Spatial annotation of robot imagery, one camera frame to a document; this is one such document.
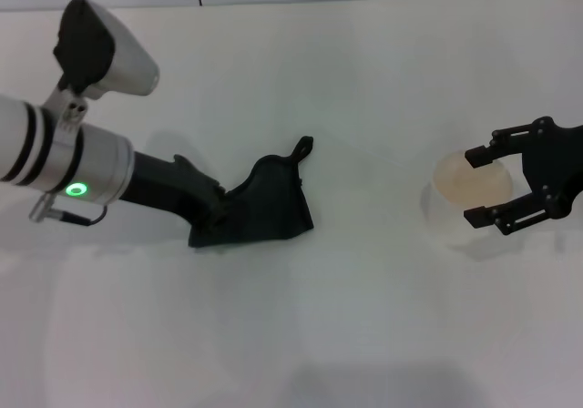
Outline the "white paper cup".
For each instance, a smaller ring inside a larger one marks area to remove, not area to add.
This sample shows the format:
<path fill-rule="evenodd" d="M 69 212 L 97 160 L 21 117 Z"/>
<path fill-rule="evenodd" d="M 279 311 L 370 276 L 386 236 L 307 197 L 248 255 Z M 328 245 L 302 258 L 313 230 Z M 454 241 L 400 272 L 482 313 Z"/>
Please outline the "white paper cup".
<path fill-rule="evenodd" d="M 420 206 L 429 235 L 447 247 L 457 247 L 486 235 L 465 219 L 466 210 L 499 205 L 512 197 L 513 181 L 502 162 L 473 168 L 465 152 L 457 150 L 435 163 Z"/>

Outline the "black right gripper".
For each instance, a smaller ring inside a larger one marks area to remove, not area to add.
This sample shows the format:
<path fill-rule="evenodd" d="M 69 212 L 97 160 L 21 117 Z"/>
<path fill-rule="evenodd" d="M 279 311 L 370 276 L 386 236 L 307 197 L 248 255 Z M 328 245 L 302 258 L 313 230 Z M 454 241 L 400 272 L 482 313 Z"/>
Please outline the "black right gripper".
<path fill-rule="evenodd" d="M 532 193 L 492 207 L 464 211 L 474 229 L 496 226 L 507 236 L 548 219 L 563 219 L 583 192 L 583 125 L 561 127 L 551 117 L 496 129 L 487 146 L 464 153 L 472 168 L 495 159 L 522 155 L 523 174 Z"/>

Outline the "dark blue rag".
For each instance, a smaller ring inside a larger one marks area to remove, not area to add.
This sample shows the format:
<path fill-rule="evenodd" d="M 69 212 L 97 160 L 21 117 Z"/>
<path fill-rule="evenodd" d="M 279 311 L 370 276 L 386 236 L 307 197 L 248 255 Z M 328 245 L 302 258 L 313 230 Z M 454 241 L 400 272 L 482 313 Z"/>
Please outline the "dark blue rag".
<path fill-rule="evenodd" d="M 304 136 L 289 156 L 259 159 L 245 181 L 225 195 L 227 212 L 222 221 L 209 232 L 193 229 L 189 246 L 203 249 L 290 240 L 312 230 L 299 171 L 312 149 L 313 138 Z"/>

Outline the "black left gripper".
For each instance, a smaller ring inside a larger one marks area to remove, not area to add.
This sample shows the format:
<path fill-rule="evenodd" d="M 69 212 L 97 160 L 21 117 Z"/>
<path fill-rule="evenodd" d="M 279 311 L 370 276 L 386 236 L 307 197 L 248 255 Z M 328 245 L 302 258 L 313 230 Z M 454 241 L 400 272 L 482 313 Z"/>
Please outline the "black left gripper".
<path fill-rule="evenodd" d="M 181 155 L 171 162 L 137 152 L 120 199 L 178 215 L 193 227 L 215 230 L 227 215 L 227 191 Z"/>

